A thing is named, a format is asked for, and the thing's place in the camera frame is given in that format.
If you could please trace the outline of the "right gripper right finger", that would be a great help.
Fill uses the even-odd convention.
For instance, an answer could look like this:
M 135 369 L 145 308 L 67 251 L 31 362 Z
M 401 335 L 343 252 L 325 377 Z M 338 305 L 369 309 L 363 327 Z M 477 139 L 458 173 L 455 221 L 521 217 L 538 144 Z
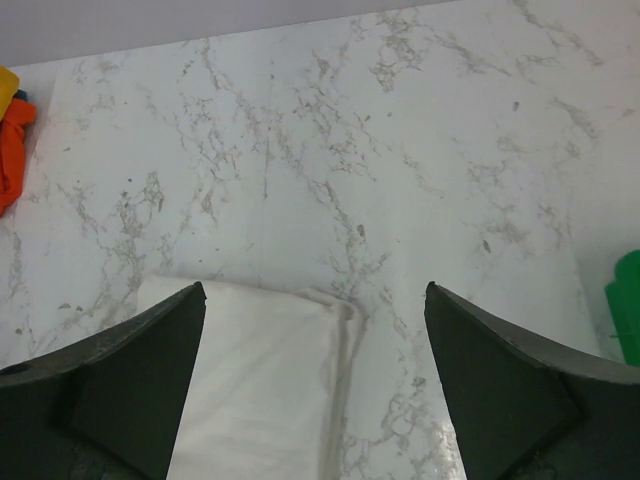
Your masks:
M 639 370 L 431 282 L 424 317 L 469 479 L 636 479 Z

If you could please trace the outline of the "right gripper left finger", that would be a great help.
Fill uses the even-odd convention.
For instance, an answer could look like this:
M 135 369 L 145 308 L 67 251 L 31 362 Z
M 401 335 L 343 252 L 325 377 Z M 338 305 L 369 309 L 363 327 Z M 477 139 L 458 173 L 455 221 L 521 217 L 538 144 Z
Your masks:
M 164 479 L 203 332 L 195 282 L 1 371 L 4 479 Z

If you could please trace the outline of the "white t shirt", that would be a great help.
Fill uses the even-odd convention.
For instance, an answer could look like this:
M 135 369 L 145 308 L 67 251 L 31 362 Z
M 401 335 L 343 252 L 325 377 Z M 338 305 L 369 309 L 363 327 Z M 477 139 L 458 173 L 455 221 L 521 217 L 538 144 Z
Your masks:
M 203 285 L 200 345 L 172 479 L 334 479 L 364 318 L 305 289 Z

